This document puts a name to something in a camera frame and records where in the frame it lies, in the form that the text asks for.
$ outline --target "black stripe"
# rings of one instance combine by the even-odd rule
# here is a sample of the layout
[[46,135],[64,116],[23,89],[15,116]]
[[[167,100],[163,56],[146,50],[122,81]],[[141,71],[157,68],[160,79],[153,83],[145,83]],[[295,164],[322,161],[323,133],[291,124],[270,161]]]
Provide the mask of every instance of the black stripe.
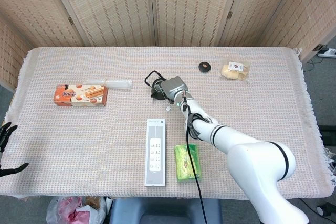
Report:
[[215,145],[215,135],[216,135],[216,133],[217,133],[221,128],[224,128],[224,127],[227,127],[227,126],[226,126],[226,125],[222,125],[221,127],[218,127],[218,128],[216,129],[216,131],[214,132],[214,135],[212,136],[212,143],[213,143],[213,145],[214,145],[215,148],[217,148],[216,145]]
[[280,180],[282,180],[288,173],[288,168],[289,168],[288,157],[286,155],[286,152],[284,151],[284,149],[281,148],[280,145],[278,145],[277,143],[271,142],[271,141],[267,141],[267,142],[275,145],[276,147],[278,147],[279,150],[281,151],[281,153],[283,154],[284,158],[285,158],[286,169],[285,169],[285,173],[284,173],[283,177],[280,179]]

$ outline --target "woven screen panel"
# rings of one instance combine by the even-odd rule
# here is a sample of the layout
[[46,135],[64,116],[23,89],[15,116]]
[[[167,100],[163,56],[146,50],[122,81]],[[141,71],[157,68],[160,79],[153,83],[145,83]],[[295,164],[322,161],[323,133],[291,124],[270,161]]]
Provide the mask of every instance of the woven screen panel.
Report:
[[149,0],[68,0],[92,46],[154,46]]
[[0,17],[0,82],[15,90],[23,59],[32,47]]
[[281,0],[235,0],[220,46],[256,46]]
[[336,26],[336,0],[283,0],[262,38],[263,46],[311,51]]
[[81,46],[54,0],[0,0],[0,12],[35,47]]
[[217,46],[223,33],[220,23],[227,16],[225,7],[229,10],[232,2],[155,0],[155,4],[159,46]]

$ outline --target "white power strip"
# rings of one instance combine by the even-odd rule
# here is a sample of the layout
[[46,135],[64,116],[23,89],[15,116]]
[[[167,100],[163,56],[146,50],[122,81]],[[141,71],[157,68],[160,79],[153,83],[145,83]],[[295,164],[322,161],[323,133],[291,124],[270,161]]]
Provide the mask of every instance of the white power strip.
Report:
[[166,120],[147,120],[145,186],[166,185]]
[[326,51],[323,54],[317,54],[319,57],[327,57],[327,58],[336,58],[336,49],[335,48],[329,48],[328,51]]

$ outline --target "plastic bag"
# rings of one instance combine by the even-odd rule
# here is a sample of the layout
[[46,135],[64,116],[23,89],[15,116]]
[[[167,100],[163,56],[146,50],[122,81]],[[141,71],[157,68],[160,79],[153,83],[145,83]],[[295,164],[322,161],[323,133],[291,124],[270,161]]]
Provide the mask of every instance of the plastic bag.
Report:
[[106,203],[99,198],[99,209],[82,206],[82,197],[54,197],[47,208],[48,224],[102,224],[106,215]]
[[220,74],[227,79],[247,81],[250,64],[246,61],[224,60]]

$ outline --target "black tape roll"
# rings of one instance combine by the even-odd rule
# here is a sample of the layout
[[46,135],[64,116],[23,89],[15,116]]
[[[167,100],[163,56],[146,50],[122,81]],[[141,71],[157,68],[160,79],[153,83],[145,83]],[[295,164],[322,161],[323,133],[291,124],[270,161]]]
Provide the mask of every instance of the black tape roll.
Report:
[[198,65],[198,69],[202,72],[202,73],[207,73],[210,71],[211,69],[211,66],[208,62],[201,62],[199,65]]

